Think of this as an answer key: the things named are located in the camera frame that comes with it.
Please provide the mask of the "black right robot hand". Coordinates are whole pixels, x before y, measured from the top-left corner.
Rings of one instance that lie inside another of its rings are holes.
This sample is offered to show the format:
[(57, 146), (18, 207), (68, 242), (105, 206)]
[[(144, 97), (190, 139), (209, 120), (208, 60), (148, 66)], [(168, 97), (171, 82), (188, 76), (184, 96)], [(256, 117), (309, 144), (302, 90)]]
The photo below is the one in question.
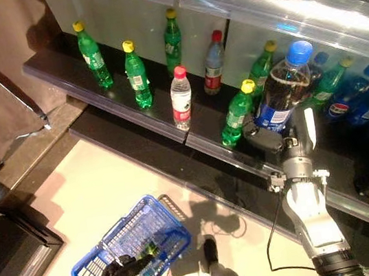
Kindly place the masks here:
[(316, 145), (315, 115), (312, 108), (296, 107), (281, 133), (257, 127), (250, 113), (243, 122), (243, 136), (256, 149), (282, 163), (291, 157), (308, 157)]

